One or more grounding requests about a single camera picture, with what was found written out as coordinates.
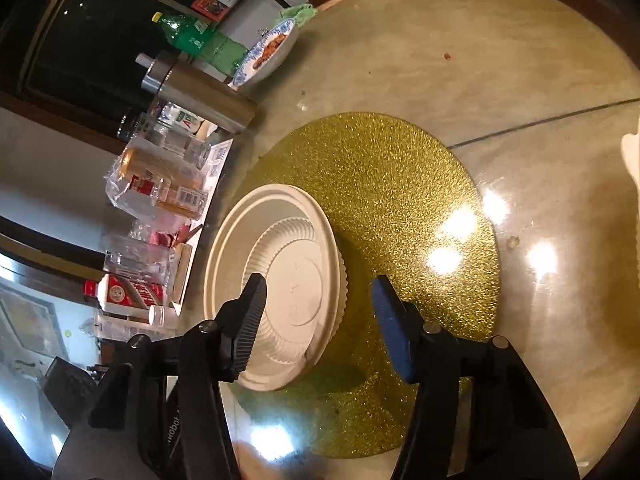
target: thermos lid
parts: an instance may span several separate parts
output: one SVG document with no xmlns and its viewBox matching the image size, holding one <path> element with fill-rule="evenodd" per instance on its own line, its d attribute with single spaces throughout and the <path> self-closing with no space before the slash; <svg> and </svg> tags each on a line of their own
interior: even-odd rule
<svg viewBox="0 0 640 480">
<path fill-rule="evenodd" d="M 169 71 L 178 60 L 166 51 L 160 52 L 142 78 L 143 89 L 152 94 L 158 93 Z"/>
</svg>

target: round placemat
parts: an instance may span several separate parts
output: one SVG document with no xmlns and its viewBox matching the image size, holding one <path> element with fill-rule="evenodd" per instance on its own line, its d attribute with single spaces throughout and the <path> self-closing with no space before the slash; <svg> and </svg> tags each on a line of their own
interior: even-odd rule
<svg viewBox="0 0 640 480">
<path fill-rule="evenodd" d="M 332 458 L 402 444 L 415 387 L 390 366 L 370 302 L 387 274 L 404 301 L 457 336 L 492 334 L 499 292 L 494 231 L 466 169 L 406 121 L 338 114 L 303 126 L 261 158 L 236 201 L 263 184 L 302 188 L 322 206 L 344 258 L 349 294 L 319 363 L 275 392 L 234 385 L 254 424 L 279 424 L 296 448 Z"/>
</svg>

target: round table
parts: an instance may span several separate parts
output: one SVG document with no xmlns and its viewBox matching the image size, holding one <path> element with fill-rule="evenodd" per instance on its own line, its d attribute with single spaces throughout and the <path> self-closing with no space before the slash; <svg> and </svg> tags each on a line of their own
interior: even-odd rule
<svg viewBox="0 0 640 480">
<path fill-rule="evenodd" d="M 380 112 L 450 147 L 497 198 L 502 290 L 495 333 L 538 382 L 584 475 L 640 394 L 636 191 L 620 156 L 635 132 L 640 74 L 596 25 L 557 0 L 339 0 L 248 95 L 260 105 L 207 218 L 186 301 L 203 318 L 208 248 L 246 171 L 293 129 Z M 224 390 L 232 438 L 249 417 Z M 240 445 L 248 476 L 278 467 Z M 312 477 L 389 478 L 397 450 L 305 456 Z"/>
</svg>

